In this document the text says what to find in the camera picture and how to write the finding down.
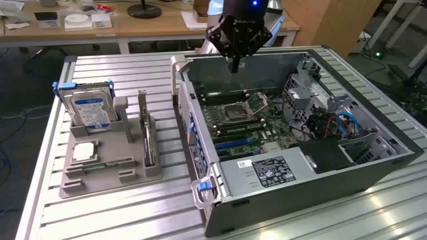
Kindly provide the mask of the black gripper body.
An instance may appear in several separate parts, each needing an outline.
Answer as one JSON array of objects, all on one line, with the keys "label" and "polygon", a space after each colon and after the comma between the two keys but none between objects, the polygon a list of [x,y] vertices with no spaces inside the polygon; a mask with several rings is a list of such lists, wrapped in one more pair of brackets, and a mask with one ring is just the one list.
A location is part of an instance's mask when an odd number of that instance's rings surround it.
[{"label": "black gripper body", "polygon": [[267,0],[226,0],[221,17],[225,40],[219,52],[226,57],[251,56],[270,40],[265,15]]}]

